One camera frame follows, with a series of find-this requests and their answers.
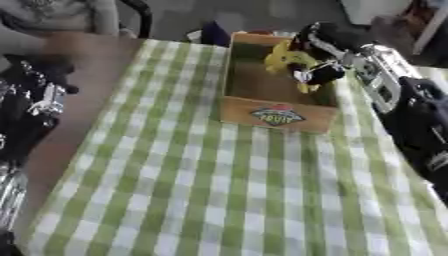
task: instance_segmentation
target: table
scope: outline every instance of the table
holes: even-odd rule
[[[15,227],[19,239],[62,176],[141,44],[141,40],[80,33],[61,33],[50,41],[45,54],[71,57],[76,72],[69,81],[78,85],[81,92],[66,98],[60,126],[33,151],[26,166],[28,196]]]
[[[326,135],[223,124],[227,53],[145,42],[34,222],[30,255],[444,255],[447,210],[352,75]]]

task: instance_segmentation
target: chair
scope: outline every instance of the chair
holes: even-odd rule
[[[149,38],[152,26],[152,11],[143,0],[120,0],[140,15],[139,38]]]

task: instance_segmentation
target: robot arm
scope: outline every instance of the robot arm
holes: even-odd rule
[[[332,24],[316,23],[293,39],[305,51],[339,69],[354,69],[372,100],[385,130],[408,163],[429,181],[448,207],[448,96],[410,65],[396,50],[355,45]],[[335,80],[331,70],[310,69],[316,80]]]

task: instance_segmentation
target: green checkered tablecloth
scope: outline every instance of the green checkered tablecloth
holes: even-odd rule
[[[226,54],[145,43],[36,219],[29,255],[448,255],[448,210],[350,75],[327,135],[223,124]]]

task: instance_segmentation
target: wooden table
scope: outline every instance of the wooden table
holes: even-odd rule
[[[142,42],[81,33],[61,33],[49,41],[44,54],[69,56],[76,67],[69,82],[79,86],[81,91],[76,96],[66,97],[60,126],[34,150],[27,163],[28,194],[15,226],[19,242]]]

